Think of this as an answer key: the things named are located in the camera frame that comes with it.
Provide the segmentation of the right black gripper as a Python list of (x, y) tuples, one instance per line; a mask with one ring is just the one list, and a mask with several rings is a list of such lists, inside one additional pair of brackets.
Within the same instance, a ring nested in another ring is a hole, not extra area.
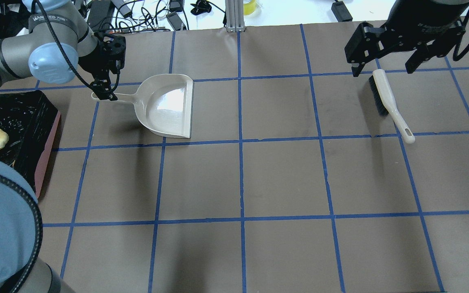
[(388, 20), (381, 27), (374, 27), (362, 22), (345, 45), (344, 53), (353, 76), (358, 77), (365, 65), (380, 55), (415, 50), (405, 63), (406, 72), (413, 74), (422, 63), (447, 55), (464, 33), (461, 20), (443, 26)]

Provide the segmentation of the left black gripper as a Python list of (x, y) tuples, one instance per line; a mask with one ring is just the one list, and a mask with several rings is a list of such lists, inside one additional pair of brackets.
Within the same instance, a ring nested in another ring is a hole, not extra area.
[(117, 101), (115, 90), (118, 80), (111, 82), (110, 73), (118, 75), (125, 66), (126, 40), (122, 35), (91, 35), (88, 55), (81, 56), (78, 64), (92, 75), (92, 97), (97, 100)]

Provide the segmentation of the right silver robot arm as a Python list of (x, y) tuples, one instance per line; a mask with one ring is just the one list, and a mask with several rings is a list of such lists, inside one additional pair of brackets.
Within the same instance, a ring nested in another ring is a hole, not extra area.
[(433, 57), (445, 57), (465, 33), (461, 14), (467, 8), (469, 0), (397, 0), (381, 26), (359, 23), (344, 47), (353, 76), (393, 52), (412, 52), (408, 74)]

